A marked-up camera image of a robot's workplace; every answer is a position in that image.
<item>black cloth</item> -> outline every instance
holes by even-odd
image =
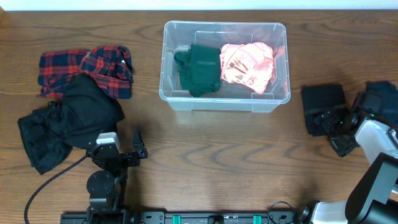
[[[319,116],[333,114],[344,116],[347,114],[346,100],[343,87],[339,84],[306,86],[301,91],[304,107],[305,126],[313,136],[326,135],[322,122],[315,122]]]
[[[398,90],[389,81],[367,82],[366,91],[381,96],[379,116],[398,127]]]
[[[89,149],[124,118],[120,105],[86,76],[72,78],[62,101],[18,120],[26,154],[40,174],[66,159],[72,147]]]

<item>pink shirt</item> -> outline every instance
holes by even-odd
[[[274,69],[272,48],[261,42],[226,44],[221,49],[221,78],[263,94]]]

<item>white wall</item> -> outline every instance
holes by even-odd
[[[6,11],[398,9],[398,0],[0,0]]]

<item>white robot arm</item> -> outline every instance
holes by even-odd
[[[371,167],[348,201],[307,205],[303,210],[302,223],[397,224],[398,204],[388,199],[391,191],[398,192],[398,165],[390,161],[391,158],[398,158],[396,132],[382,122],[364,119],[355,133],[355,140],[363,148]],[[388,162],[381,164],[382,159]]]

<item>green clamp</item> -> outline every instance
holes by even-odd
[[[261,224],[261,216],[253,215],[253,224]]]
[[[181,224],[181,216],[173,215],[173,224]]]

